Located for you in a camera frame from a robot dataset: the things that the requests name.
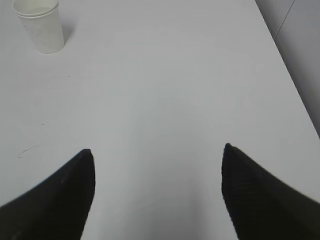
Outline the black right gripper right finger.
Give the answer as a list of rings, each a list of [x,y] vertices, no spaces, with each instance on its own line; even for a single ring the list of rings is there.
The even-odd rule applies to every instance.
[[[318,240],[320,204],[227,143],[221,192],[240,240]]]

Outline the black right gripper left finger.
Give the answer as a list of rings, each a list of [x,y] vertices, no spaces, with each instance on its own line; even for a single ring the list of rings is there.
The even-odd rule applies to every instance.
[[[90,149],[0,208],[2,240],[79,240],[95,195]]]

